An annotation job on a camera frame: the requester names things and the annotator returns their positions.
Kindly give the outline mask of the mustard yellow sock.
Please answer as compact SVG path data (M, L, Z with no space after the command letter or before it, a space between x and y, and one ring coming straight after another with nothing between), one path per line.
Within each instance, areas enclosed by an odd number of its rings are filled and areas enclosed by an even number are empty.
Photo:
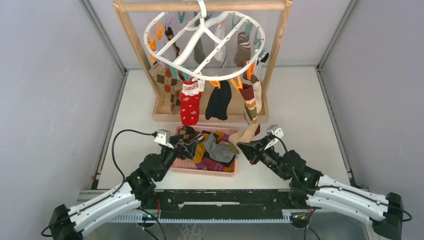
M196 146L196 150L195 150L195 154L194 154L194 158L192 159L194 164L199 164L202 161L202 158L206 152L206 148L205 145L201 142L198 143Z

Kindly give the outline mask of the brown argyle sock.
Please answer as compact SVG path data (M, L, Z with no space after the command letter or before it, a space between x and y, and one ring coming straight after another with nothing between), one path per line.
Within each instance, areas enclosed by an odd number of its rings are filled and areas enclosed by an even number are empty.
M182 135L182 141L184 143L191 143L198 141L201 143L205 138L202 133L196 131L193 127L184 125L179 131L179 135Z

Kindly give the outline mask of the pink perforated plastic basket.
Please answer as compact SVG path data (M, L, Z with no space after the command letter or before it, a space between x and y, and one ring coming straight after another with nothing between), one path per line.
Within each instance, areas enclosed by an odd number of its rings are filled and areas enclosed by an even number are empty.
M234 128L217 127L217 126L201 126L200 125L200 126L193 126L193 129L197 132L207 131L207 132L214 133L215 131L220 131L229 136L239 132L237 129L234 129ZM182 160L177 158L170 169L177 173L230 178L235 175L237 170L237 165L238 165L237 157L235 157L233 164L229 168L230 171L212 170L212 169L208 169L206 166L204 168L198 168L197 165L191 159L186 158Z

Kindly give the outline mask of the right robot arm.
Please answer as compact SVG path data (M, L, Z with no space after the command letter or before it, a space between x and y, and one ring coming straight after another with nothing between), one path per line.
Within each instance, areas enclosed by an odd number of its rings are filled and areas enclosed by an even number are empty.
M263 163L284 181L289 181L289 203L295 208L307 205L313 209L330 210L372 227L379 236L389 240L402 238L403 224L412 215L403 206L402 197L394 192L372 193L341 183L323 172L307 166L295 150L278 153L265 137L237 147L251 165Z

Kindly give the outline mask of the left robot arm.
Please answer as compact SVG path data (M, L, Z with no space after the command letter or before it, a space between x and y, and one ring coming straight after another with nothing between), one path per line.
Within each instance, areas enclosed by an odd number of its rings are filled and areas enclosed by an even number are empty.
M156 204L156 183L164 179L176 159L193 159L199 140L185 142L183 135L159 129L151 136L160 153L147 154L139 167L110 190L72 207L57 206L49 224L41 231L54 240L82 240L114 217Z

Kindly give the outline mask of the white oval clip hanger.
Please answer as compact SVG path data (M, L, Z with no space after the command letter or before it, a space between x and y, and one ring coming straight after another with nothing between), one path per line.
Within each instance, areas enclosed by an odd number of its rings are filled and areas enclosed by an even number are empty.
M174 36L181 31L186 24L192 20L195 16L199 16L200 11L194 12L189 15L187 12L170 12L165 15L164 18L156 22L155 26L150 29L149 33L149 46L153 51L159 51L164 45L172 40ZM227 18L219 24L211 26L209 29L213 36L219 40L223 40L225 36L232 30L232 28L239 23L241 18L234 14L229 14ZM235 73L242 67L237 67L234 63L234 56L237 51L237 37L240 32L245 32L246 37L250 38L250 49L251 59L255 54L255 51L261 46L261 33L257 27L251 22L243 23L239 30L230 37L230 40L221 46L220 50L213 55L209 64L207 64L202 73L207 76L224 76ZM186 48L187 42L193 36L192 31L187 31L181 38L178 39L171 47L162 54L163 58L169 61L175 61L179 57L181 51ZM214 42L208 35L203 34L200 39L196 42L194 50L189 54L188 58L183 62L183 65L190 71L198 68L199 64L205 60L205 58L218 46L218 43ZM251 70L249 73L243 73L242 75L252 75L257 66L258 59L253 61ZM193 77L182 71L176 71L175 68L163 61L158 61L154 58L151 60L152 64L159 63L163 67L168 67L173 77L183 76L185 81L192 81L193 78L201 80L200 77Z

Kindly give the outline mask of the red sock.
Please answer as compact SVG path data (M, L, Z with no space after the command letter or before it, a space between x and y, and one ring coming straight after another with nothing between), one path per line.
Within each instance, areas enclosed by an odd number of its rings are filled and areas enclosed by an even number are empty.
M202 91L197 78L184 81L181 90L180 119L185 126L194 126L200 118Z

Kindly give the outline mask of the tan sock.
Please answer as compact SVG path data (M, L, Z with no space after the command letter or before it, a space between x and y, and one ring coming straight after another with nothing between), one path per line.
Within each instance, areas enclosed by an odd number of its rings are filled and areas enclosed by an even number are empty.
M244 67L251 60L251 43L250 37L245 35L245 31L241 31L237 35L236 53L233 61L236 67Z

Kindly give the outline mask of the wooden hanger rack frame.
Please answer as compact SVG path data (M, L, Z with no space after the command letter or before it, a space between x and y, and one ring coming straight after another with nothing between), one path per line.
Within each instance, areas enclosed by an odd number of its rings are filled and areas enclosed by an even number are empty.
M165 92L160 89L159 84L156 83L149 73L152 68L150 63L151 59L162 61L165 64L175 68L176 71L182 71L192 77L199 77L203 82L205 81L224 81L233 79L237 76L242 76L243 73L250 73L254 60L256 60L265 47L266 35L260 24L252 17L243 14L242 11L280 11L280 16L277 21L276 31L273 38L272 47L270 50L270 57L262 85L261 100L262 108L258 112L257 122L266 123L269 120L267 91L274 71L276 60L279 54L280 46L290 15L292 1L290 0L264 0L264 1L204 1L204 0L182 0L173 2L125 2L123 0L113 1L113 7L119 18L121 25L128 37L128 40L137 56L142 69L145 72L146 78L149 81L155 95L156 100L154 103L152 119L156 122L176 122L177 116L173 115L171 110L164 109ZM154 51L150 47L149 34L151 28L155 26L156 22L164 18L170 12L182 11L200 11L200 15L195 16L190 20L186 26L174 35L173 39L168 41L160 50ZM143 32L143 39L139 38L139 34L134 26L130 17L130 13L144 13L144 12L158 12L158 16L153 18L147 25L146 30ZM210 31L210 27L223 22L229 14L240 17L240 21L231 29L223 40L219 40ZM231 39L231 36L241 28L243 23L251 22L256 26L261 34L260 47L255 50L252 59L246 66L240 68L238 71L222 75L222 76L209 76L204 75L202 70L210 63L213 55L216 54L226 42ZM193 36L187 41L186 47L180 52L180 55L175 61L170 61L162 54L168 50L176 41L179 40L187 31L192 31ZM213 51L202 61L199 66L191 71L183 65L183 62L188 58L189 54L194 50L195 44L202 35L208 35L218 45Z

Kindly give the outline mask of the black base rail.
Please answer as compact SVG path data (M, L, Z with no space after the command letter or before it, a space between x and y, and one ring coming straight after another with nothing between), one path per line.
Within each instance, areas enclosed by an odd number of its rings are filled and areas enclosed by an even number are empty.
M141 208L165 220L281 220L283 211L306 211L305 199L287 189L164 189L142 201Z

